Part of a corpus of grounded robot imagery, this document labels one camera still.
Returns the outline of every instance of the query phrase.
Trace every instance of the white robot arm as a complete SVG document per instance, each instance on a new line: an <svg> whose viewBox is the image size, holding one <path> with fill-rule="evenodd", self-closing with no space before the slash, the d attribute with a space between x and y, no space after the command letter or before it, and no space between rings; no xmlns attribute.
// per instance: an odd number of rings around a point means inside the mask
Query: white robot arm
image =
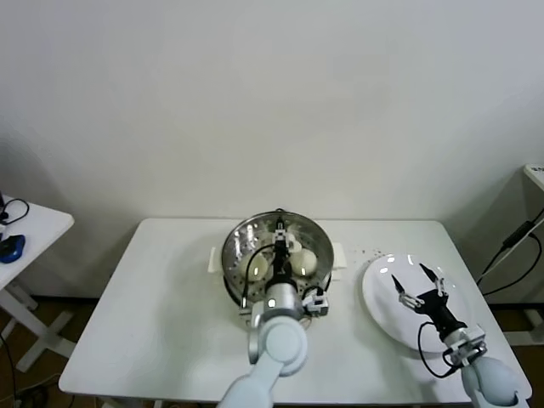
<svg viewBox="0 0 544 408"><path fill-rule="evenodd" d="M219 403L219 408L270 408L270 391L278 377L300 370L308 353L303 327L291 317L268 320L258 334L259 357L252 372L238 378Z"/></svg>
<svg viewBox="0 0 544 408"><path fill-rule="evenodd" d="M446 307L448 294L444 289L444 279L438 278L425 265L420 266L436 286L432 291L414 297L406 293L394 276L393 281L399 293L399 301L408 309L429 316L440 340L447 347L445 356L449 356L451 366L440 377L461 370L463 387L476 408L529 408L527 401L519 397L514 372L501 361L484 356L487 352L484 331L479 327L468 328L455 318Z"/></svg>
<svg viewBox="0 0 544 408"><path fill-rule="evenodd" d="M252 371L235 380L219 408L270 408L271 390L278 377L298 372L306 361L308 339L299 321L305 314L326 315L328 302L321 290L298 296L292 280L287 233L278 217L274 238L274 275L266 286L265 299L252 306L248 354ZM241 302L243 315L246 299Z"/></svg>

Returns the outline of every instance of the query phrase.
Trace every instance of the metal pot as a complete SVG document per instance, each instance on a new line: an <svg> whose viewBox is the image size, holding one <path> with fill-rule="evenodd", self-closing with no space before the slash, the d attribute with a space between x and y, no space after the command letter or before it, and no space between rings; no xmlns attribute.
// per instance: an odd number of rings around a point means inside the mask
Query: metal pot
<svg viewBox="0 0 544 408"><path fill-rule="evenodd" d="M251 256L261 246L272 243L278 216L282 217L287 232L295 236L302 244L302 248L309 249L317 257L317 268L311 276L293 275L292 278L297 282L298 295L302 297L303 292L312 286L319 286L326 290L330 283L334 254L331 240L326 232L316 222L294 212L283 210L263 212L236 225L223 245L221 263L224 282L229 295L238 305L241 304L246 281L246 271L243 270L243 265L241 266L242 259L247 255ZM262 254L271 265L273 253L265 250ZM266 282L271 278L272 267L270 266L262 280L249 282L247 300L250 305L264 298Z"/></svg>

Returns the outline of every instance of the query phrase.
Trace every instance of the blue mouse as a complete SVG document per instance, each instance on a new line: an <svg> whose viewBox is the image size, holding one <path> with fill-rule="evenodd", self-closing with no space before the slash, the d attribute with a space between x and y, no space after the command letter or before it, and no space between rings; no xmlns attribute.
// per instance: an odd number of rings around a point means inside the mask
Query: blue mouse
<svg viewBox="0 0 544 408"><path fill-rule="evenodd" d="M24 235L12 235L0 242L0 262L11 264L21 257L25 247L26 238Z"/></svg>

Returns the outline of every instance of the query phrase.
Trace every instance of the wooden floor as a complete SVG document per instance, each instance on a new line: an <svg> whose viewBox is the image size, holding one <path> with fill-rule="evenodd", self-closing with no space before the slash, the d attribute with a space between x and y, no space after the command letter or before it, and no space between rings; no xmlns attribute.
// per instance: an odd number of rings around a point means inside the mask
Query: wooden floor
<svg viewBox="0 0 544 408"><path fill-rule="evenodd" d="M60 333L63 337L76 342L81 335L83 328L94 310L94 305L89 303L57 302L40 300L40 306L36 310L36 316L46 324L51 324L55 317L62 310L69 310L74 313L70 323ZM494 312L501 324L503 331L517 331L530 329L530 323L519 311ZM0 309L0 327L4 327L9 321L3 310ZM21 325L17 325L8 337L8 346L11 351L14 363L23 356L26 350L34 343L36 337ZM530 406L533 408L544 408L544 346L540 347L518 347L514 348L515 354L529 378L533 387L533 397ZM35 365L26 373L15 371L17 389L28 387L54 374L60 374L66 364L66 359L51 351L46 351ZM12 401L4 399L12 394L11 374L9 360L4 347L0 348L0 408L12 408ZM47 407L68 408L71 403L71 395L63 394L56 385L48 389ZM77 396L71 408L94 408L100 407L101 403L91 397ZM197 407L196 404L176 404L180 408Z"/></svg>

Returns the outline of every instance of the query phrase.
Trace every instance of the white wall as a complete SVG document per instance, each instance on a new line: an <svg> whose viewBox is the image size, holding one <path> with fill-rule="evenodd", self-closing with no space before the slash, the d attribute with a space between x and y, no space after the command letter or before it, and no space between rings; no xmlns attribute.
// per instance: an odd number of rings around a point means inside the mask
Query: white wall
<svg viewBox="0 0 544 408"><path fill-rule="evenodd" d="M508 0L2 2L1 188L76 218L27 283L97 296L142 218L278 206L437 218L481 268L525 217L516 170L544 162L543 15Z"/></svg>

